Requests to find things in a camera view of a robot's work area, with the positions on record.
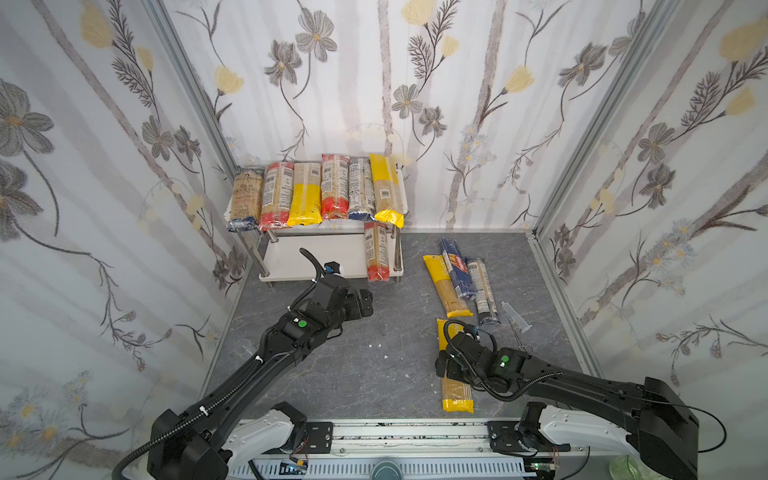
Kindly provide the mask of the yellow Pastatime pack front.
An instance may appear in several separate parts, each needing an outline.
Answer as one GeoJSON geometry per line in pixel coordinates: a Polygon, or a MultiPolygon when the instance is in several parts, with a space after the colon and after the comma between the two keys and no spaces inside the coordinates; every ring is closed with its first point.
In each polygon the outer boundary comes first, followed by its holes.
{"type": "Polygon", "coordinates": [[[441,379],[442,408],[445,412],[474,412],[474,401],[470,386],[462,381],[452,379],[449,374],[450,357],[446,355],[448,342],[444,333],[445,319],[437,320],[438,358],[435,362],[436,374],[441,379]]]}

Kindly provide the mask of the yellow pastatime pack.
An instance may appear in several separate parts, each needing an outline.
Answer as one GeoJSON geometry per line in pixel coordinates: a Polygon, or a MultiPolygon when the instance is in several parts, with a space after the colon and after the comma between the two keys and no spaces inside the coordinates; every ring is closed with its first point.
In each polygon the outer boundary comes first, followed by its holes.
{"type": "Polygon", "coordinates": [[[472,317],[473,313],[454,289],[443,257],[424,255],[423,260],[448,318],[472,317]]]}
{"type": "Polygon", "coordinates": [[[436,374],[441,379],[442,408],[445,412],[474,412],[474,401],[470,386],[462,381],[452,379],[449,374],[450,357],[446,355],[448,342],[444,333],[445,319],[437,320],[438,358],[435,362],[436,374]]]}

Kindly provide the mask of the blue Barilla spaghetti pack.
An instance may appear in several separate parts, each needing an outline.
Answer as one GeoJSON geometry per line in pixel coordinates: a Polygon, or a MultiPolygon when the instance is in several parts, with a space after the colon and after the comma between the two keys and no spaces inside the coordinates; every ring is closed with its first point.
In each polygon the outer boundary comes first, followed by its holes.
{"type": "Polygon", "coordinates": [[[458,243],[452,238],[443,237],[438,245],[456,295],[463,300],[474,300],[477,289],[458,243]]]}

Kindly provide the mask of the small red-end spaghetti pack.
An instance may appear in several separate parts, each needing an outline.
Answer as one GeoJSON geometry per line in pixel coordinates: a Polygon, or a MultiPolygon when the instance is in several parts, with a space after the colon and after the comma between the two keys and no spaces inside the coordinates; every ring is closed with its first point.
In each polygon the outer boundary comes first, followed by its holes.
{"type": "Polygon", "coordinates": [[[379,222],[366,222],[364,239],[368,280],[387,281],[390,277],[390,266],[386,227],[379,222]]]}

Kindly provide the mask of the yellow-end spaghetti pack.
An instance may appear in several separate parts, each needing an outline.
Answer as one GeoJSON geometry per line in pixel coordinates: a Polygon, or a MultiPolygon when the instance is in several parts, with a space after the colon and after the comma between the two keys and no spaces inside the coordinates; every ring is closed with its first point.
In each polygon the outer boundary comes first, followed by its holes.
{"type": "Polygon", "coordinates": [[[320,224],[321,213],[321,164],[300,162],[294,165],[293,198],[287,225],[308,226],[320,224]]]}

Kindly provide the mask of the blue clear label spaghetti pack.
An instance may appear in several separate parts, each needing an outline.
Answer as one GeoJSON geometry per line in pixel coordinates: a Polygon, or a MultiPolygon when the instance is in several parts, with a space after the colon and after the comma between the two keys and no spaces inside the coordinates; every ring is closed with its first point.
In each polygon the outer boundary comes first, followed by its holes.
{"type": "Polygon", "coordinates": [[[370,161],[368,158],[353,157],[348,167],[348,218],[359,221],[373,221],[375,215],[375,194],[370,161]]]}

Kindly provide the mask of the yellow-top spaghetti pack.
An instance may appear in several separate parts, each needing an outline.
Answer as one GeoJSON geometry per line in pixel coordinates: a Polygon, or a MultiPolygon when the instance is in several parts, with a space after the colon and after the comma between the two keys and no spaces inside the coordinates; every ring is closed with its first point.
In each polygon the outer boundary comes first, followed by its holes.
{"type": "Polygon", "coordinates": [[[375,200],[374,219],[402,229],[405,212],[397,166],[390,158],[379,154],[371,154],[369,160],[375,200]]]}

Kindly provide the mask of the dark blue-top spaghetti pack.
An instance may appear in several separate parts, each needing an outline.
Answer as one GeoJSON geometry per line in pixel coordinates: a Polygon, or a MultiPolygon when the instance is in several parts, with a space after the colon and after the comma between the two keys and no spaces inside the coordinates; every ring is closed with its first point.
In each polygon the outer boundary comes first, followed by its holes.
{"type": "Polygon", "coordinates": [[[263,167],[242,168],[234,179],[227,229],[230,232],[255,230],[261,217],[263,167]]]}

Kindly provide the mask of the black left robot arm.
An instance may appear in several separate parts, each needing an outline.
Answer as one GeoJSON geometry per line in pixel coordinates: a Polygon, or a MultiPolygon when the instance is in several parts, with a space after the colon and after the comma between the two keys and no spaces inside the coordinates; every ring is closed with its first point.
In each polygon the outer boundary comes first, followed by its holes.
{"type": "Polygon", "coordinates": [[[256,352],[213,393],[181,414],[161,414],[150,440],[117,463],[113,479],[123,479],[127,467],[144,455],[154,479],[226,478],[235,453],[225,443],[246,407],[330,339],[332,331],[341,332],[344,323],[373,315],[371,292],[352,287],[338,263],[322,265],[308,250],[299,252],[315,269],[312,285],[262,333],[256,352]]]}

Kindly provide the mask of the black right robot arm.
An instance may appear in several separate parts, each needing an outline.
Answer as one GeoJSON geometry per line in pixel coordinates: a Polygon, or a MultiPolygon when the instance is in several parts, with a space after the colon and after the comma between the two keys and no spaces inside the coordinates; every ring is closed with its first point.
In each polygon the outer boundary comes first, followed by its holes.
{"type": "Polygon", "coordinates": [[[441,377],[460,381],[502,402],[524,395],[555,401],[607,423],[613,444],[639,455],[670,479],[698,477],[699,420],[663,381],[640,385],[562,369],[524,351],[483,346],[472,327],[449,319],[436,360],[441,377]]]}

